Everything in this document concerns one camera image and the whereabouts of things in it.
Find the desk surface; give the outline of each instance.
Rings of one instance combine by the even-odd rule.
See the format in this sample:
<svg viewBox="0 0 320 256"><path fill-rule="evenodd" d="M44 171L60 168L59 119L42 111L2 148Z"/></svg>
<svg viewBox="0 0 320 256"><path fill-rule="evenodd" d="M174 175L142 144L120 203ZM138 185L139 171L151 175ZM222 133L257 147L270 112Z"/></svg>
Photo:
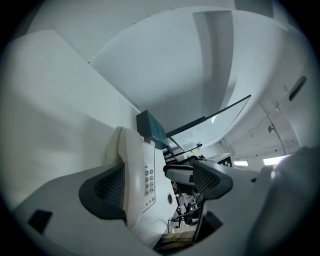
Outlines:
<svg viewBox="0 0 320 256"><path fill-rule="evenodd" d="M168 219L174 215L178 207L171 181L166 178L163 171L165 164L162 151L154 149L155 204L142 214L140 220L130 230L144 244L152 248L166 231ZM168 203L168 193L173 198L172 204Z"/></svg>

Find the light fixture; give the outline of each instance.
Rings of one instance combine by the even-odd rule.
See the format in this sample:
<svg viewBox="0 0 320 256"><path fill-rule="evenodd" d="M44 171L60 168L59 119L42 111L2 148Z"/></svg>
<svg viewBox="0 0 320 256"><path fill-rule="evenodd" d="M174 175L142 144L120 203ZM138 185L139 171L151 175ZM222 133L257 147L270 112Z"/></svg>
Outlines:
<svg viewBox="0 0 320 256"><path fill-rule="evenodd" d="M216 114L216 115L214 115L214 116L211 118L211 123L214 123L214 121L215 121L215 119L216 119L217 116L219 116L219 114Z"/></svg>
<svg viewBox="0 0 320 256"><path fill-rule="evenodd" d="M234 161L235 166L248 166L248 161Z"/></svg>
<svg viewBox="0 0 320 256"><path fill-rule="evenodd" d="M281 160L283 160L289 156L291 156L291 155L288 154L288 155L282 155L282 156L277 156L277 157L272 157L272 158L266 158L266 159L263 159L263 162L264 162L265 166L274 166L274 165L279 164L281 162Z"/></svg>

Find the white desk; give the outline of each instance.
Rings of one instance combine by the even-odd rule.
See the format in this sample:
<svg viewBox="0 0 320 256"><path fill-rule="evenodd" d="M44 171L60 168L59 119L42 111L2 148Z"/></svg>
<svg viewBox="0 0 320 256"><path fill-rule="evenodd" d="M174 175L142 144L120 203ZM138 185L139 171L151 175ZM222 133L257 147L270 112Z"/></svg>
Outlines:
<svg viewBox="0 0 320 256"><path fill-rule="evenodd" d="M166 231L168 219L174 215L178 207L171 181L166 178L163 171L165 164L162 151L154 149L155 204L142 214L140 220L130 230L151 248ZM171 205L168 203L168 193L172 196Z"/></svg>

